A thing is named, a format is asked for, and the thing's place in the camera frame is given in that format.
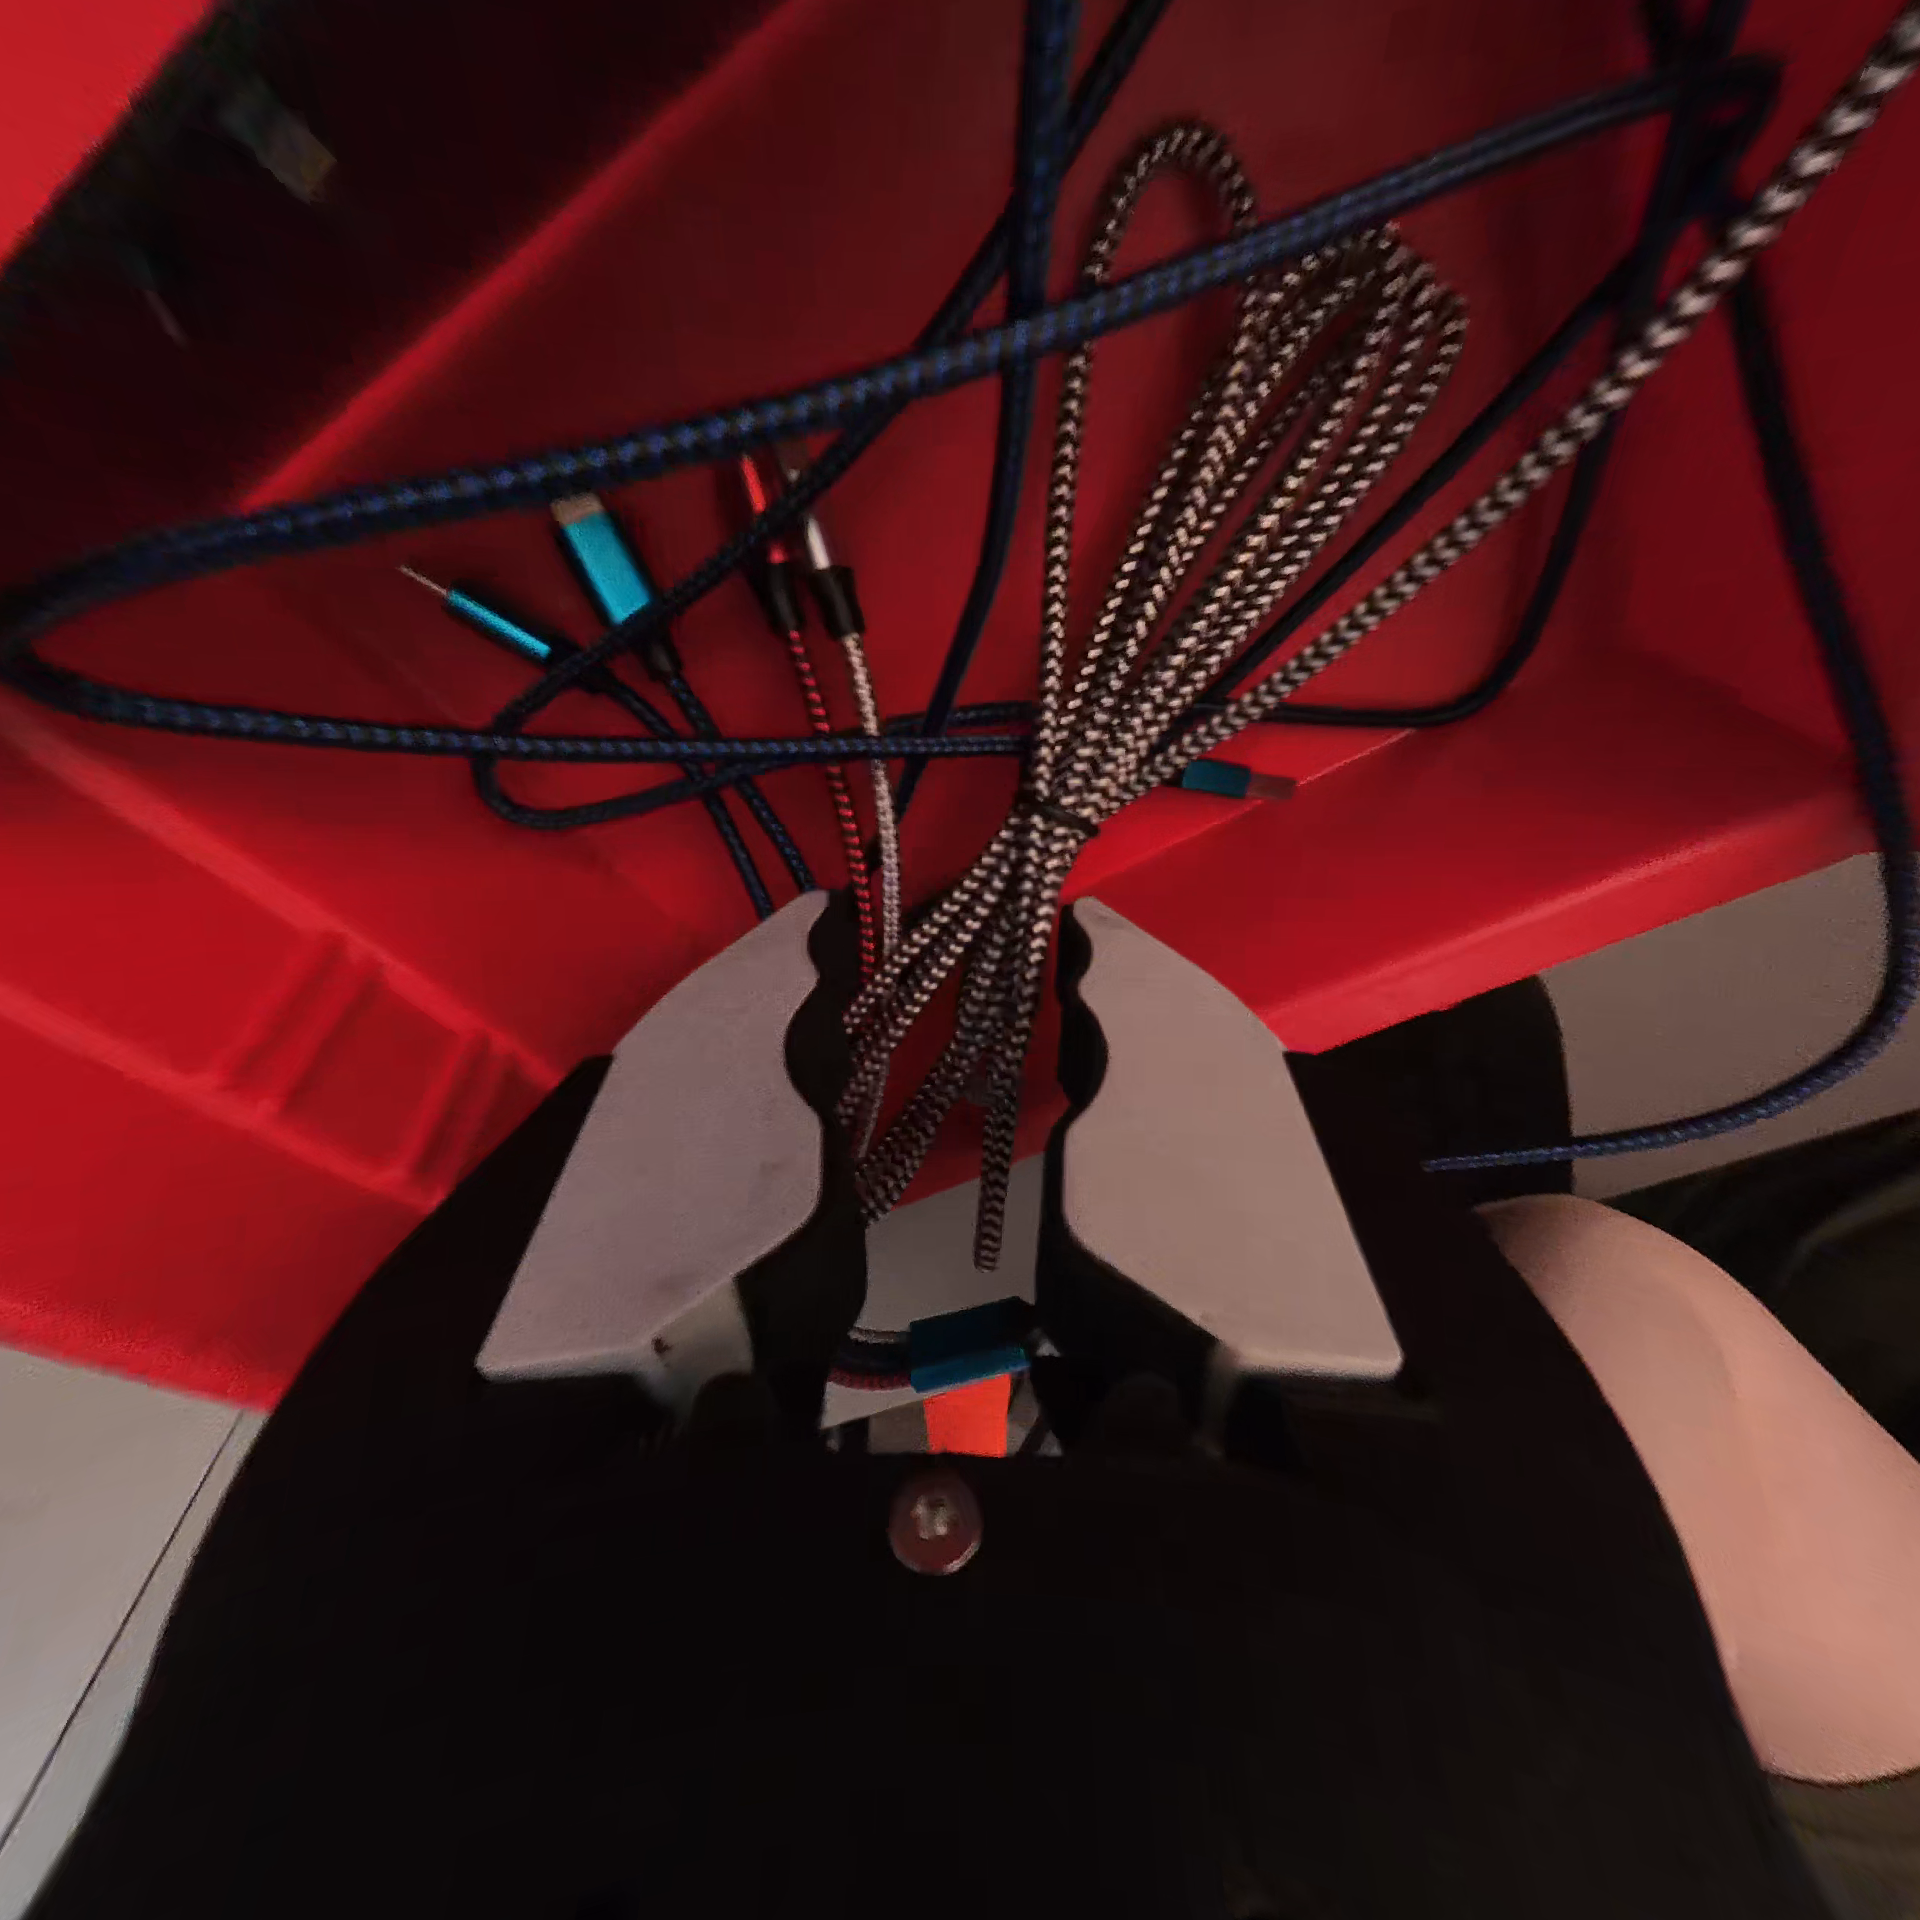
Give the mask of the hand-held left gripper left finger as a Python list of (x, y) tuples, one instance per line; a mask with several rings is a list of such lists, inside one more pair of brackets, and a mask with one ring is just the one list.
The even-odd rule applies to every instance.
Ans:
[(500, 1307), (490, 1380), (821, 1384), (868, 1293), (839, 1117), (851, 901), (802, 892), (617, 1044)]

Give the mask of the red plastic bin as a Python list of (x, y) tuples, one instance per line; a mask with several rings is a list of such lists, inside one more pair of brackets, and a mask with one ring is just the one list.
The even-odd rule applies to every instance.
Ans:
[[(333, 167), (297, 204), (202, 115), (125, 226), (187, 346), (75, 246), (5, 313), (5, 594), (130, 534), (513, 462), (911, 344), (1011, 184), (1021, 5), (318, 5), (254, 55)], [(1264, 210), (1643, 71), (1635, 5), (1174, 5), (1064, 187), (1181, 115)], [(1444, 447), (1612, 266), (1655, 130), (1410, 214), (1469, 303)], [(1915, 771), (1915, 79), (1762, 269)], [(967, 597), (994, 383), (821, 515), (891, 711)], [(1548, 645), (1458, 733), (1262, 730), (1290, 804), (1144, 803), (1093, 891), (1325, 1048), (1865, 847), (1767, 548), (1723, 326), (1662, 369)], [(1333, 667), (1425, 703), (1510, 633), (1561, 487)], [(514, 660), (396, 573), (574, 633), (549, 520), (407, 530), (43, 641), (166, 697), (477, 726)], [(697, 806), (520, 829), (461, 762), (178, 740), (5, 687), (5, 1345), (268, 1406), (351, 1291), (574, 1061), (752, 922)]]

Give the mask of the blue usb plug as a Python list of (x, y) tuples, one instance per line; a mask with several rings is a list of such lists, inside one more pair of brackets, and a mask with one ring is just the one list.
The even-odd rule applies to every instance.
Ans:
[(1037, 1320), (1022, 1298), (947, 1310), (904, 1330), (856, 1326), (827, 1382), (856, 1393), (904, 1389), (922, 1407), (931, 1453), (1007, 1457), (1016, 1382), (1032, 1365)]

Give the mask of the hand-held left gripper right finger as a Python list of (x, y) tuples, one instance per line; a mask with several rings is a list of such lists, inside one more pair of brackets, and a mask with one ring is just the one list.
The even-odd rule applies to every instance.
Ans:
[(1402, 1345), (1286, 1046), (1100, 900), (1058, 948), (1046, 1283), (1112, 1272), (1199, 1335), (1199, 1373), (1394, 1380)]

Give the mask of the person's olive clothing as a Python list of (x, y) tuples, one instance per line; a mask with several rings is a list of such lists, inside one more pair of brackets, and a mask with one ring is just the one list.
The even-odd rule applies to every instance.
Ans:
[(1918, 1772), (1821, 1784), (1770, 1774), (1767, 1787), (1835, 1915), (1918, 1915)]

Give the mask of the person's right forearm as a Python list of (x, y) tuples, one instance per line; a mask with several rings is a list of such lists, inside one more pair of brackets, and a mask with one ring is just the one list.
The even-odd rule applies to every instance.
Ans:
[(1565, 1195), (1476, 1214), (1651, 1477), (1760, 1763), (1915, 1772), (1915, 1458), (1685, 1243)]

